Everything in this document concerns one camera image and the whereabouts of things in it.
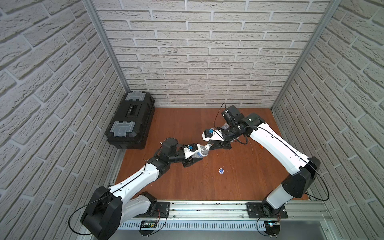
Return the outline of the left corner aluminium profile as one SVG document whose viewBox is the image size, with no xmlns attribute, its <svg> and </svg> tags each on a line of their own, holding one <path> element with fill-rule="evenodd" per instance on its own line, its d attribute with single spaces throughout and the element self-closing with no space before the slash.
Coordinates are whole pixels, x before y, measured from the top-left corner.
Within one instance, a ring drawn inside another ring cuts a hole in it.
<svg viewBox="0 0 384 240">
<path fill-rule="evenodd" d="M 98 11 L 95 7 L 95 4 L 91 0 L 83 0 L 83 3 L 85 5 L 85 8 L 90 16 L 90 19 L 92 20 L 94 27 L 99 35 L 99 38 L 105 48 L 105 51 L 112 63 L 112 66 L 114 67 L 114 70 L 116 71 L 116 74 L 121 82 L 121 85 L 126 93 L 130 92 L 130 87 L 127 83 L 127 80 L 125 78 L 125 75 L 123 73 L 122 67 L 118 61 L 118 58 L 116 56 L 116 53 L 114 52 L 113 46 L 110 42 L 110 39 L 108 38 L 107 32 L 103 26 L 103 22 L 98 14 Z"/>
</svg>

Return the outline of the black mounting plate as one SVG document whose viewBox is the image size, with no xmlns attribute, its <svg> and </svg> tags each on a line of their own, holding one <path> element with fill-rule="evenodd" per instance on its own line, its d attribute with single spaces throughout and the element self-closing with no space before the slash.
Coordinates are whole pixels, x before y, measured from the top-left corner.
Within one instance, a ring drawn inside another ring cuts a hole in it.
<svg viewBox="0 0 384 240">
<path fill-rule="evenodd" d="M 249 202 L 246 203 L 247 213 L 250 219 L 287 219 L 288 213 L 283 204 L 278 209 L 274 209 L 267 202 Z"/>
<path fill-rule="evenodd" d="M 135 216 L 135 218 L 154 218 L 157 216 L 156 214 L 160 214 L 161 217 L 169 216 L 171 205 L 170 202 L 159 201 L 148 192 L 140 193 L 138 198 L 139 197 L 147 199 L 150 204 L 145 212 L 140 211 L 139 214 Z"/>
</svg>

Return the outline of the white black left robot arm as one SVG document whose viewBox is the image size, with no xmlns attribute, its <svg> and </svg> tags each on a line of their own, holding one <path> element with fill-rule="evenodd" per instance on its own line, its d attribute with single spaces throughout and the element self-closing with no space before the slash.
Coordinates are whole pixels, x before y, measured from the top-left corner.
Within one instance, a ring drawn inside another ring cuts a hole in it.
<svg viewBox="0 0 384 240">
<path fill-rule="evenodd" d="M 136 173 L 111 186 L 99 187 L 86 205 L 81 224 L 98 240 L 108 240 L 121 222 L 138 215 L 152 215 L 157 199 L 139 192 L 164 175 L 173 163 L 189 167 L 209 153 L 211 144 L 180 145 L 174 138 L 164 140 L 152 158 Z"/>
</svg>

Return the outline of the controller circuit board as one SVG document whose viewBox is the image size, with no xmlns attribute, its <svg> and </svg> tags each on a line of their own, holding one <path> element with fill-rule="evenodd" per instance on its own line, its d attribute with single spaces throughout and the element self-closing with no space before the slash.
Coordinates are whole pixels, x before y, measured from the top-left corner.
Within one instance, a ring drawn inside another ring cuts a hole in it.
<svg viewBox="0 0 384 240">
<path fill-rule="evenodd" d="M 279 222 L 264 222 L 265 233 L 270 237 L 277 237 L 281 230 Z"/>
<path fill-rule="evenodd" d="M 142 236 L 148 236 L 154 232 L 157 224 L 155 221 L 141 221 L 139 233 Z"/>
</svg>

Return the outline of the clear labelled bottle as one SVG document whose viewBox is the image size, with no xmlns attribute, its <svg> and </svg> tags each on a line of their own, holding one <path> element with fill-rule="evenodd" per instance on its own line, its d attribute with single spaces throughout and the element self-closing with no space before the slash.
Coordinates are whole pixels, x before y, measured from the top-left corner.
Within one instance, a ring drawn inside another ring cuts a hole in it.
<svg viewBox="0 0 384 240">
<path fill-rule="evenodd" d="M 198 146 L 198 150 L 192 155 L 192 157 L 204 158 L 209 154 L 210 150 L 207 150 L 205 146 L 199 145 L 199 144 L 197 144 L 197 146 Z"/>
</svg>

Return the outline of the right controller circuit board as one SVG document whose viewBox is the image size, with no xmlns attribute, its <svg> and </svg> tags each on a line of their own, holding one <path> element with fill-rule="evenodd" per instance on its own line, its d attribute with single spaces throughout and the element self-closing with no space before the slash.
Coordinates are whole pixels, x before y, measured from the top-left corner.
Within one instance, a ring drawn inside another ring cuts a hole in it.
<svg viewBox="0 0 384 240">
<path fill-rule="evenodd" d="M 265 233 L 270 237 L 277 237 L 281 230 L 279 222 L 264 222 Z"/>
</svg>

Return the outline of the black plastic toolbox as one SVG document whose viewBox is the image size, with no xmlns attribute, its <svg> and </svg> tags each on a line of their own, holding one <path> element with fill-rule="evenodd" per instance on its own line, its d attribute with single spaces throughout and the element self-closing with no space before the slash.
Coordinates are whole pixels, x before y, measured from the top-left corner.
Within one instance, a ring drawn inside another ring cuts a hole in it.
<svg viewBox="0 0 384 240">
<path fill-rule="evenodd" d="M 105 135 L 117 149 L 144 149 L 155 113 L 155 99 L 149 92 L 125 94 Z"/>
</svg>

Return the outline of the left controller circuit board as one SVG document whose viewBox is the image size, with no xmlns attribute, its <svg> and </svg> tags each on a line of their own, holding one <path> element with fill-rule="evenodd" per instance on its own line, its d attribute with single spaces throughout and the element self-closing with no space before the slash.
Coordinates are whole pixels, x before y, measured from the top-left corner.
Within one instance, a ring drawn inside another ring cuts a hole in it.
<svg viewBox="0 0 384 240">
<path fill-rule="evenodd" d="M 154 232 L 157 224 L 155 221 L 141 221 L 139 233 L 142 236 L 148 236 Z"/>
</svg>

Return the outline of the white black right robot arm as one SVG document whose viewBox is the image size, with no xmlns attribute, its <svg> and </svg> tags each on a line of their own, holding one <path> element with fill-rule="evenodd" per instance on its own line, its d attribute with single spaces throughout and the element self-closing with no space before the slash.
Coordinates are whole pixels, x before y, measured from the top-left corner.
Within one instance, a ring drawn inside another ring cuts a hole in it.
<svg viewBox="0 0 384 240">
<path fill-rule="evenodd" d="M 241 135 L 258 142 L 269 151 L 287 170 L 289 176 L 262 201 L 261 210 L 265 215 L 273 215 L 288 201 L 301 198 L 314 182 L 320 161 L 309 158 L 289 145 L 257 114 L 244 117 L 242 114 L 233 115 L 223 112 L 223 117 L 229 125 L 224 130 L 206 129 L 202 133 L 203 140 L 212 147 L 223 148 Z"/>
</svg>

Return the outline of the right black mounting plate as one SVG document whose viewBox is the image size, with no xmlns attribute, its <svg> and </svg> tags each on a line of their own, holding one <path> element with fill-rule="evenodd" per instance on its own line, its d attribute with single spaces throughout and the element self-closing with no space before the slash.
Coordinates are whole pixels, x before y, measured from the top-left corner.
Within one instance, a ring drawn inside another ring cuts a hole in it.
<svg viewBox="0 0 384 240">
<path fill-rule="evenodd" d="M 274 209 L 267 202 L 249 202 L 246 203 L 247 213 L 250 219 L 287 219 L 288 213 L 283 204 L 278 209 Z"/>
</svg>

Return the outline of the right corner aluminium profile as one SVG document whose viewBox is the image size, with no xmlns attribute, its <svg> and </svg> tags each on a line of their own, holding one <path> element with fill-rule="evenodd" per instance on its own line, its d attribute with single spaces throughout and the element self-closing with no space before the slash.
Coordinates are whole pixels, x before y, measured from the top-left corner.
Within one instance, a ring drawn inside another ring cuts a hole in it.
<svg viewBox="0 0 384 240">
<path fill-rule="evenodd" d="M 301 55 L 299 56 L 297 62 L 295 63 L 292 71 L 290 72 L 286 82 L 284 83 L 281 91 L 279 92 L 277 98 L 275 99 L 271 111 L 274 113 L 276 108 L 278 107 L 280 101 L 282 100 L 285 92 L 287 91 L 288 87 L 290 86 L 291 82 L 294 80 L 294 77 L 299 72 L 300 68 L 302 67 L 303 63 L 306 61 L 308 56 L 310 55 L 312 49 L 314 48 L 315 44 L 319 40 L 321 34 L 323 33 L 326 26 L 329 24 L 332 16 L 336 12 L 337 8 L 339 7 L 341 0 L 332 0 L 328 4 L 322 18 L 320 19 L 319 23 L 317 24 L 313 34 L 311 35 L 309 41 L 305 45 Z"/>
</svg>

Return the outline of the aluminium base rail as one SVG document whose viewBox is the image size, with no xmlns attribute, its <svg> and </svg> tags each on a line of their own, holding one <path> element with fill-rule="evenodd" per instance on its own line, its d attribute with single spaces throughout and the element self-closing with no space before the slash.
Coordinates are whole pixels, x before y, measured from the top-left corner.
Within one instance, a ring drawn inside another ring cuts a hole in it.
<svg viewBox="0 0 384 240">
<path fill-rule="evenodd" d="M 285 203 L 287 219 L 250 219 L 246 203 L 251 201 L 186 201 L 170 202 L 168 217 L 160 214 L 154 218 L 132 218 L 123 222 L 120 230 L 139 230 L 141 221 L 155 221 L 158 230 L 183 231 L 256 231 L 264 232 L 264 222 L 287 221 L 318 222 L 324 230 L 333 224 L 325 204 L 311 201 L 290 201 Z"/>
</svg>

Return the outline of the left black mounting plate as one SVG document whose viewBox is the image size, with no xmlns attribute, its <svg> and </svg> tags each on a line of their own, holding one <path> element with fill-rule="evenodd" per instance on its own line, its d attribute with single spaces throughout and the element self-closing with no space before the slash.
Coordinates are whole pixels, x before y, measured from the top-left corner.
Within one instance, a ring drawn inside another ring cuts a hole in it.
<svg viewBox="0 0 384 240">
<path fill-rule="evenodd" d="M 140 193 L 138 198 L 139 197 L 147 199 L 150 204 L 145 212 L 140 211 L 139 214 L 135 216 L 135 218 L 154 218 L 157 216 L 156 214 L 160 214 L 161 217 L 169 216 L 171 205 L 170 202 L 159 201 L 148 192 Z"/>
</svg>

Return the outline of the corner aluminium profile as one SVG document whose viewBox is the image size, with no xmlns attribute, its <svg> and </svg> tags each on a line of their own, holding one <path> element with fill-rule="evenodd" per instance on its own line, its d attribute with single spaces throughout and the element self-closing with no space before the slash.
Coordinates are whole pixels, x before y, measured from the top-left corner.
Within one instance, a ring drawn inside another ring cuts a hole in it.
<svg viewBox="0 0 384 240">
<path fill-rule="evenodd" d="M 121 85 L 126 93 L 130 92 L 130 87 L 127 83 L 127 80 L 125 78 L 125 75 L 123 73 L 122 67 L 118 61 L 118 58 L 116 56 L 116 53 L 114 52 L 113 46 L 110 42 L 110 39 L 108 38 L 107 32 L 103 26 L 103 22 L 98 14 L 98 11 L 95 7 L 95 4 L 91 0 L 83 0 L 83 3 L 85 5 L 85 8 L 90 16 L 90 19 L 92 20 L 94 27 L 99 35 L 99 38 L 105 48 L 105 51 L 112 63 L 112 66 L 114 67 L 114 70 L 116 71 L 116 74 L 121 82 Z"/>
<path fill-rule="evenodd" d="M 301 55 L 299 56 L 297 62 L 295 63 L 292 71 L 290 72 L 286 82 L 284 83 L 281 91 L 279 92 L 277 98 L 275 99 L 271 111 L 274 113 L 276 108 L 278 107 L 280 101 L 282 100 L 285 92 L 287 91 L 288 87 L 290 86 L 291 82 L 294 80 L 294 77 L 299 72 L 300 68 L 302 67 L 303 63 L 306 61 L 308 56 L 310 55 L 312 49 L 314 48 L 315 44 L 319 40 L 321 34 L 323 33 L 326 26 L 329 24 L 332 16 L 336 12 L 337 8 L 339 7 L 341 0 L 332 0 L 328 4 L 322 18 L 320 19 L 319 23 L 317 24 L 313 34 L 311 35 L 309 41 L 305 45 Z"/>
</svg>

